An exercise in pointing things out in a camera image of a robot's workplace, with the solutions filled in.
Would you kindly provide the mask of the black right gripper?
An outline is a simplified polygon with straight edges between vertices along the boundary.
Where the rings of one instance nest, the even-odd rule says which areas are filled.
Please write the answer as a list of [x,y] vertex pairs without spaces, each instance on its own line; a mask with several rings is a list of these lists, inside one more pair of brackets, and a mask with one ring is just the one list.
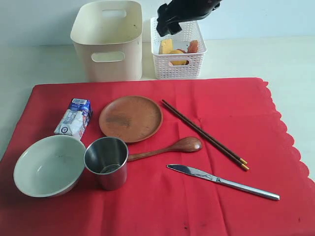
[[219,8],[220,3],[220,0],[172,0],[165,3],[157,10],[157,32],[160,37],[178,34],[182,31],[179,22],[204,19]]

